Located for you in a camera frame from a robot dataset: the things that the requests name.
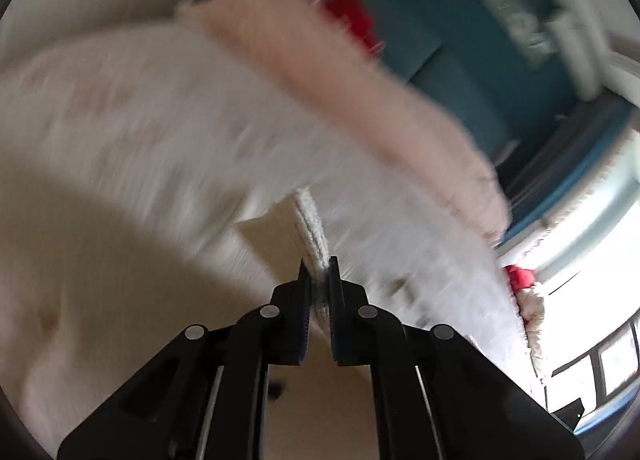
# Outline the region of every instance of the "silver screw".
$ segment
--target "silver screw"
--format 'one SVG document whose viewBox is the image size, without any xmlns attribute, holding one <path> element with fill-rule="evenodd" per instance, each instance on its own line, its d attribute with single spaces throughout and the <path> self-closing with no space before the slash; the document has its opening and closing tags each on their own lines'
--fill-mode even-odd
<svg viewBox="0 0 640 460">
<path fill-rule="evenodd" d="M 363 305 L 358 309 L 358 315 L 363 319 L 373 319 L 378 315 L 378 309 L 371 305 Z"/>
<path fill-rule="evenodd" d="M 200 325 L 191 325 L 189 328 L 187 328 L 184 331 L 184 336 L 191 341 L 200 339 L 203 335 L 204 335 L 204 327 Z"/>
<path fill-rule="evenodd" d="M 260 315 L 266 319 L 277 317 L 279 314 L 280 309 L 275 305 L 265 305 L 260 309 Z"/>
<path fill-rule="evenodd" d="M 433 332 L 433 335 L 443 341 L 451 339 L 454 335 L 453 328 L 449 325 L 436 325 L 431 329 L 431 331 Z"/>
</svg>

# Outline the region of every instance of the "black object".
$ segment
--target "black object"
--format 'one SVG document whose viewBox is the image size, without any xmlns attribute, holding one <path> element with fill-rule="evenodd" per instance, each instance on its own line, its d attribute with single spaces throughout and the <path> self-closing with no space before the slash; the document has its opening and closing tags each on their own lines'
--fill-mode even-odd
<svg viewBox="0 0 640 460">
<path fill-rule="evenodd" d="M 571 431 L 574 431 L 578 426 L 578 422 L 584 415 L 584 406 L 582 405 L 582 399 L 579 398 L 567 404 L 564 408 L 560 408 L 558 411 L 554 411 L 554 415 L 558 420 L 564 423 Z"/>
<path fill-rule="evenodd" d="M 187 328 L 62 443 L 59 460 L 257 460 L 269 364 L 300 364 L 312 288 L 326 290 L 334 360 L 370 366 L 382 460 L 578 460 L 577 438 L 447 325 L 402 325 L 340 278 L 276 287 L 215 331 Z"/>
</svg>

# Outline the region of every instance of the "red object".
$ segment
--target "red object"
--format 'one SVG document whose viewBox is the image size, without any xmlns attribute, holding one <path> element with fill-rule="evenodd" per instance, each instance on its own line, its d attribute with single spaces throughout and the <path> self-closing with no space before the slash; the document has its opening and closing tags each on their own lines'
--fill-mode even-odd
<svg viewBox="0 0 640 460">
<path fill-rule="evenodd" d="M 508 265 L 504 268 L 505 272 L 509 275 L 509 281 L 511 283 L 511 289 L 513 293 L 523 290 L 524 288 L 531 288 L 536 283 L 536 277 L 533 275 L 532 270 L 526 268 L 520 268 L 516 265 Z"/>
<path fill-rule="evenodd" d="M 382 52 L 384 43 L 373 29 L 373 18 L 367 13 L 362 0 L 322 0 L 322 8 L 349 29 L 349 33 L 362 44 L 372 57 Z"/>
</svg>

